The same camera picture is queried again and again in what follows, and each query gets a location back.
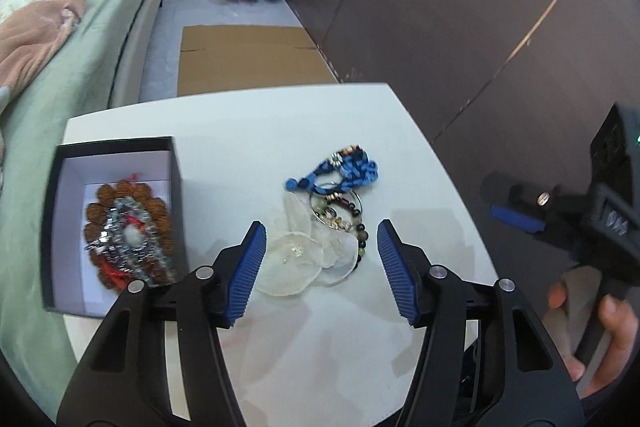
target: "gray floor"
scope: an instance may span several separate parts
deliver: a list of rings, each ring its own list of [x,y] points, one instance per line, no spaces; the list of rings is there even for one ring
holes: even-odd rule
[[[283,0],[164,0],[146,51],[140,102],[176,96],[182,28],[221,24],[300,26]]]

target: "white bed frame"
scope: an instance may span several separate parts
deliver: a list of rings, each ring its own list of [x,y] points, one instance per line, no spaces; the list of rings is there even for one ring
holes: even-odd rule
[[[111,89],[109,107],[138,103],[146,48],[162,0],[144,0],[122,49]]]

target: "black box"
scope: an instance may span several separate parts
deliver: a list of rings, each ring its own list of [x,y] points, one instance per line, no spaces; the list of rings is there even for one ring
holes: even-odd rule
[[[173,269],[188,274],[182,226],[182,179],[171,137],[134,138],[60,145],[56,150],[42,214],[40,279],[48,311],[104,317],[118,295],[97,277],[85,249],[85,208],[95,191],[135,174],[166,202],[172,219]]]

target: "brown bead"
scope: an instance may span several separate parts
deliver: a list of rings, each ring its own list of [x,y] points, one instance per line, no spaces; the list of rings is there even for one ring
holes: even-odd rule
[[[165,255],[172,256],[174,254],[174,240],[169,234],[161,235],[160,245]]]
[[[157,217],[154,220],[156,227],[158,227],[158,232],[160,233],[168,233],[171,230],[171,220],[167,216]]]
[[[111,278],[103,270],[98,270],[98,279],[102,285],[109,290],[115,286]]]
[[[133,185],[133,199],[142,203],[151,197],[151,187],[146,183],[136,183]]]
[[[128,180],[120,180],[116,183],[116,198],[126,198],[127,196],[132,195],[133,187]]]
[[[84,238],[88,243],[92,243],[100,237],[102,230],[103,228],[101,225],[96,225],[95,223],[87,223],[84,226]]]
[[[152,279],[154,280],[154,283],[160,285],[170,283],[169,277],[166,276],[164,270],[156,270],[152,276]]]
[[[89,250],[89,259],[94,266],[100,266],[100,254],[93,248]]]
[[[133,280],[134,280],[133,276],[130,276],[130,275],[127,275],[126,277],[123,277],[122,281],[125,283],[125,288],[127,286],[129,286],[129,283],[132,282]]]
[[[105,183],[95,193],[95,197],[98,198],[102,206],[111,208],[113,206],[113,199],[115,198],[115,190],[110,184]]]
[[[107,209],[100,203],[89,203],[86,206],[86,219],[96,225],[103,225],[107,219]]]
[[[153,259],[149,259],[144,264],[145,270],[148,274],[153,273],[153,271],[156,269],[156,266],[157,266],[157,263]]]
[[[146,200],[145,208],[154,220],[166,215],[166,205],[160,198],[150,198],[149,200]]]

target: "cardboard sheet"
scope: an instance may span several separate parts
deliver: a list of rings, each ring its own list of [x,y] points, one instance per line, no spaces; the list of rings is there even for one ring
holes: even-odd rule
[[[334,83],[304,28],[188,26],[182,32],[178,96]]]

